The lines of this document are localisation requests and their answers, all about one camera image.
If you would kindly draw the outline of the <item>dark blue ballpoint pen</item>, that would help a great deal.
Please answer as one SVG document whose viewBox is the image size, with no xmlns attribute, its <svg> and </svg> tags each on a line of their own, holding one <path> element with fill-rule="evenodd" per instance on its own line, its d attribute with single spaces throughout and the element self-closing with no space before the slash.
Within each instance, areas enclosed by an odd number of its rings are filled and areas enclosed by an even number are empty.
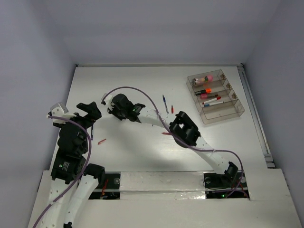
<svg viewBox="0 0 304 228">
<path fill-rule="evenodd" d="M 165 106 L 166 113 L 169 114 L 168 106 L 167 106 L 167 103 L 166 103 L 166 98 L 165 98 L 164 95 L 162 95 L 162 99 L 163 99 L 163 103 L 164 103 L 164 106 Z"/>
</svg>

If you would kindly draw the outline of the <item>orange black highlighter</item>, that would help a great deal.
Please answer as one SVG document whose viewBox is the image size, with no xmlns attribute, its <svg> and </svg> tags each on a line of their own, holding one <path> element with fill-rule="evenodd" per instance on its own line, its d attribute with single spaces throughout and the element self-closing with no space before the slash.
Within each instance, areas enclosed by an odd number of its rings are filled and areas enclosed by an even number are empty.
<svg viewBox="0 0 304 228">
<path fill-rule="evenodd" d="M 212 90 L 210 88 L 207 88 L 207 89 L 196 91 L 195 95 L 199 96 L 199 95 L 209 94 L 211 92 L 212 92 Z"/>
</svg>

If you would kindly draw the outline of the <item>white pen red cap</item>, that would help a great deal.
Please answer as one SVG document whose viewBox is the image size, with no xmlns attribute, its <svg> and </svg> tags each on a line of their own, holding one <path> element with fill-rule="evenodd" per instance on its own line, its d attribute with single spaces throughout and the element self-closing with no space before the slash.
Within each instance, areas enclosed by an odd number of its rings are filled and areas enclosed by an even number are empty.
<svg viewBox="0 0 304 228">
<path fill-rule="evenodd" d="M 207 100 L 207 101 L 203 102 L 202 104 L 203 104 L 203 105 L 207 105 L 207 104 L 209 104 L 209 103 L 211 103 L 211 102 L 215 102 L 215 101 L 217 101 L 217 100 L 219 100 L 219 99 L 221 99 L 221 97 L 220 97 L 220 96 L 217 96 L 217 97 L 215 97 L 215 98 L 212 98 L 212 99 L 210 99 L 210 100 Z"/>
</svg>

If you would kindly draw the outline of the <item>pink black highlighter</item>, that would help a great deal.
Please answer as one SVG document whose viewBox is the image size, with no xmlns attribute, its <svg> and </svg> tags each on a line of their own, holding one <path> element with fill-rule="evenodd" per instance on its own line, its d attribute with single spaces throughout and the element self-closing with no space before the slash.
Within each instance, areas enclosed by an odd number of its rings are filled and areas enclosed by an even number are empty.
<svg viewBox="0 0 304 228">
<path fill-rule="evenodd" d="M 213 97 L 213 95 L 211 95 L 211 94 L 201 94 L 200 95 L 201 99 L 207 99 L 207 98 L 212 98 L 212 97 Z"/>
</svg>

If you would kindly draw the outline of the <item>white pen blue cap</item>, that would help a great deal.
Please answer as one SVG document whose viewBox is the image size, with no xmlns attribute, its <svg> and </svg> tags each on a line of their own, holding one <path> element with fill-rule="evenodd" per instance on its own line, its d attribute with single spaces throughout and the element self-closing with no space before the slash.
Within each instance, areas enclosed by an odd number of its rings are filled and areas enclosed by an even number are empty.
<svg viewBox="0 0 304 228">
<path fill-rule="evenodd" d="M 214 106 L 214 105 L 219 105 L 219 104 L 223 104 L 224 102 L 213 102 L 213 103 L 208 103 L 208 104 L 204 104 L 204 107 L 210 107 L 210 106 Z"/>
</svg>

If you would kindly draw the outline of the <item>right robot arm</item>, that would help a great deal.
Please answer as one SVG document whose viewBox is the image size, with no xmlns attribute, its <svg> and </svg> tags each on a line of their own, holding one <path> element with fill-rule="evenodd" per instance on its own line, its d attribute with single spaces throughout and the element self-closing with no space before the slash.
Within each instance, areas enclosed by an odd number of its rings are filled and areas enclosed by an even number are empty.
<svg viewBox="0 0 304 228">
<path fill-rule="evenodd" d="M 124 94 L 108 95 L 102 99 L 102 104 L 107 107 L 109 114 L 119 120 L 127 119 L 131 122 L 162 127 L 169 131 L 179 146 L 193 149 L 214 171 L 204 178 L 208 188 L 229 188 L 236 181 L 238 167 L 208 145 L 201 136 L 198 126 L 185 112 L 161 115 L 144 104 L 133 104 Z"/>
</svg>

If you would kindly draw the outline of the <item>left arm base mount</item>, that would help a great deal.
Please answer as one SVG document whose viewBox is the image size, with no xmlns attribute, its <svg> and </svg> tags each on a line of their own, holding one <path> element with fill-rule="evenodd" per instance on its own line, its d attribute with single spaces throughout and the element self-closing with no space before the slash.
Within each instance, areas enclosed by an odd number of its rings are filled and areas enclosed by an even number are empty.
<svg viewBox="0 0 304 228">
<path fill-rule="evenodd" d="M 102 186 L 98 186 L 89 196 L 90 200 L 119 200 L 120 199 L 120 172 L 106 172 Z"/>
</svg>

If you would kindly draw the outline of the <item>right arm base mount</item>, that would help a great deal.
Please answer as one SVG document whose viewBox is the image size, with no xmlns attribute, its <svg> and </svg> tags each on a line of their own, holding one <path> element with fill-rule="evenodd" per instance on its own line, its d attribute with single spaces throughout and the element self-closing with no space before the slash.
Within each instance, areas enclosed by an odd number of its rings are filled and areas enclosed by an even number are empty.
<svg viewBox="0 0 304 228">
<path fill-rule="evenodd" d="M 239 171 L 233 181 L 213 172 L 204 173 L 206 199 L 250 199 L 246 176 Z"/>
</svg>

